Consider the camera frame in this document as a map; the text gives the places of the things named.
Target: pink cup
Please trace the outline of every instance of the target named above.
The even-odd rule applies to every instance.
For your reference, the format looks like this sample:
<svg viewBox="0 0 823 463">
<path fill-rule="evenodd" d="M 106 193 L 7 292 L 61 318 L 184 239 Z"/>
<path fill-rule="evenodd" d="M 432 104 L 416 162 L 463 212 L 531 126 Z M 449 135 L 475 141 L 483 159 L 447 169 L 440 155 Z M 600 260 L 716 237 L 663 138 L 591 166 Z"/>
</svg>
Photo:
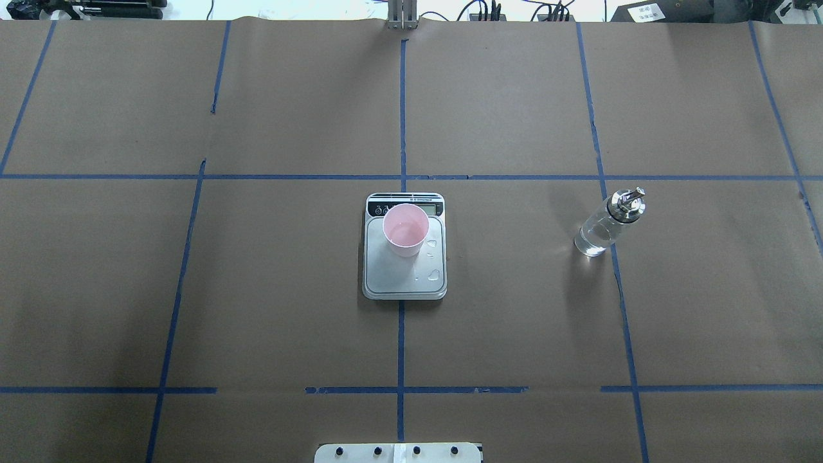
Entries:
<svg viewBox="0 0 823 463">
<path fill-rule="evenodd" d="M 395 254 L 412 257 L 429 234 L 429 216 L 414 204 L 398 204 L 383 218 L 383 234 Z"/>
</svg>

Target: grid line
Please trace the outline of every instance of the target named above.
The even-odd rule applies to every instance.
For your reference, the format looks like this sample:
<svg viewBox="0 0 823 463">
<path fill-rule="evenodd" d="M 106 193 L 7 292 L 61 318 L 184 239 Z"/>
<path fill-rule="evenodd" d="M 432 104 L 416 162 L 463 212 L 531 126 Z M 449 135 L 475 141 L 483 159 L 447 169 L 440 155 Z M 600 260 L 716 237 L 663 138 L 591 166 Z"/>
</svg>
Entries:
<svg viewBox="0 0 823 463">
<path fill-rule="evenodd" d="M 220 84 L 223 80 L 223 65 L 226 63 L 226 49 L 229 47 L 229 33 L 231 32 L 231 21 L 226 21 L 226 30 L 223 32 L 223 47 L 220 51 L 220 63 L 217 65 L 217 77 L 214 81 L 214 100 L 212 101 L 212 114 L 217 112 L 217 98 L 220 95 Z"/>
<path fill-rule="evenodd" d="M 406 46 L 400 40 L 400 191 L 406 193 Z M 398 442 L 406 441 L 406 301 L 398 301 Z"/>
<path fill-rule="evenodd" d="M 528 386 L 365 386 L 307 387 L 306 394 L 522 394 Z"/>
<path fill-rule="evenodd" d="M 800 169 L 797 168 L 797 160 L 794 158 L 792 144 L 788 141 L 786 128 L 783 126 L 783 118 L 780 116 L 780 110 L 777 107 L 777 102 L 774 100 L 774 95 L 771 91 L 771 85 L 769 84 L 769 76 L 766 75 L 766 70 L 763 66 L 763 58 L 760 56 L 760 45 L 757 43 L 757 32 L 755 31 L 755 23 L 752 21 L 749 21 L 749 33 L 751 34 L 752 47 L 755 49 L 757 67 L 760 69 L 760 76 L 763 78 L 763 87 L 766 90 L 766 95 L 769 97 L 769 104 L 771 105 L 772 112 L 774 113 L 774 119 L 777 122 L 778 129 L 780 129 L 780 137 L 783 139 L 783 146 L 786 148 L 788 162 L 792 165 L 794 178 L 797 181 L 797 187 L 800 189 L 800 195 L 802 196 L 803 206 L 806 208 L 806 215 L 809 217 L 811 231 L 814 234 L 815 242 L 817 243 L 817 250 L 818 252 L 820 252 L 821 257 L 823 257 L 823 241 L 821 240 L 821 231 L 820 228 L 818 228 L 817 226 L 815 214 L 811 210 L 811 205 L 809 204 L 809 197 L 806 194 L 806 187 L 803 185 L 803 180 L 800 176 Z"/>
<path fill-rule="evenodd" d="M 23 116 L 26 115 L 26 107 L 29 105 L 29 99 L 31 98 L 31 92 L 35 89 L 35 84 L 37 83 L 37 77 L 40 74 L 40 69 L 43 67 L 43 61 L 46 58 L 46 53 L 49 51 L 49 45 L 51 45 L 51 39 L 54 36 L 54 28 L 57 26 L 56 21 L 51 21 L 51 26 L 49 26 L 49 33 L 46 35 L 46 40 L 43 43 L 43 49 L 40 50 L 40 57 L 37 58 L 37 65 L 35 66 L 35 71 L 31 74 L 31 80 L 29 81 L 29 87 L 26 89 L 26 95 L 23 96 L 23 102 L 20 104 L 20 111 L 17 112 L 17 119 L 14 121 L 14 126 L 12 127 L 12 134 L 8 137 L 8 143 L 6 144 L 6 151 L 3 152 L 2 160 L 0 161 L 0 175 L 2 175 L 3 171 L 6 170 L 6 163 L 8 162 L 9 155 L 12 154 L 12 148 L 14 147 L 14 140 L 17 138 L 17 130 L 20 129 L 20 124 L 23 122 Z"/>
<path fill-rule="evenodd" d="M 159 387 L 4 386 L 0 394 L 158 394 Z M 216 394 L 216 387 L 167 387 L 166 394 Z"/>
<path fill-rule="evenodd" d="M 198 215 L 200 205 L 200 192 L 203 186 L 203 174 L 206 170 L 206 160 L 200 163 L 198 173 L 198 183 L 194 189 L 194 199 L 192 200 L 192 212 L 188 218 L 188 230 L 186 231 L 186 244 L 183 248 L 183 258 L 180 262 L 180 275 L 177 278 L 177 290 L 174 292 L 174 308 L 171 312 L 171 322 L 169 323 L 169 336 L 166 339 L 165 355 L 163 357 L 163 370 L 160 372 L 160 387 L 157 391 L 157 401 L 155 403 L 154 418 L 151 421 L 151 434 L 149 444 L 146 449 L 146 463 L 151 463 L 154 458 L 154 449 L 157 442 L 157 430 L 160 426 L 160 412 L 163 410 L 163 399 L 165 397 L 165 385 L 169 377 L 169 365 L 171 362 L 171 350 L 174 347 L 174 334 L 177 331 L 177 319 L 180 313 L 180 303 L 183 301 L 183 282 L 186 277 L 188 267 L 188 256 L 192 249 L 192 234 L 194 231 L 194 221 Z"/>
<path fill-rule="evenodd" d="M 586 65 L 586 50 L 583 43 L 583 29 L 580 23 L 575 23 L 577 27 L 577 41 L 580 50 L 580 67 L 583 70 L 583 85 L 586 91 L 586 103 L 588 105 L 588 118 L 592 130 L 592 143 L 597 154 L 597 174 L 600 177 L 600 193 L 606 199 L 608 192 L 606 189 L 606 173 L 603 170 L 602 156 L 600 152 L 600 138 L 597 136 L 597 126 L 594 123 L 594 103 L 592 100 L 592 88 L 588 80 L 588 66 Z M 631 381 L 631 395 L 635 404 L 635 422 L 637 424 L 637 434 L 640 444 L 640 455 L 643 463 L 649 463 L 649 448 L 646 444 L 646 431 L 643 421 L 643 409 L 640 405 L 640 393 L 637 388 L 637 371 L 635 370 L 635 355 L 631 347 L 631 332 L 629 330 L 629 315 L 625 309 L 625 295 L 623 293 L 623 280 L 620 274 L 620 261 L 617 259 L 617 248 L 611 245 L 611 265 L 614 269 L 617 291 L 620 293 L 620 310 L 623 317 L 623 342 L 625 344 L 625 356 L 629 366 L 629 379 Z"/>
<path fill-rule="evenodd" d="M 639 392 L 778 392 L 823 391 L 823 384 L 694 384 L 637 386 Z M 601 392 L 609 394 L 631 392 L 631 386 L 602 386 Z"/>
</svg>

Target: table surface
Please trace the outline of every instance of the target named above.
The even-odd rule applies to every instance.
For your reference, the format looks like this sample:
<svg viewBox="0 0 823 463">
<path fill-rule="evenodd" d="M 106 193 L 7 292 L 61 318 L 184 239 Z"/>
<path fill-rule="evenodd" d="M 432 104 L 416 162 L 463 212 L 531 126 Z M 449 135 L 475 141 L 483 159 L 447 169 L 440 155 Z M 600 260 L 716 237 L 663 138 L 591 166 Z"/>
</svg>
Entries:
<svg viewBox="0 0 823 463">
<path fill-rule="evenodd" d="M 823 29 L 0 39 L 0 460 L 823 461 L 823 63 L 785 53 Z M 583 257 L 636 185 L 646 215 Z M 379 191 L 445 197 L 443 300 L 363 297 Z"/>
</svg>

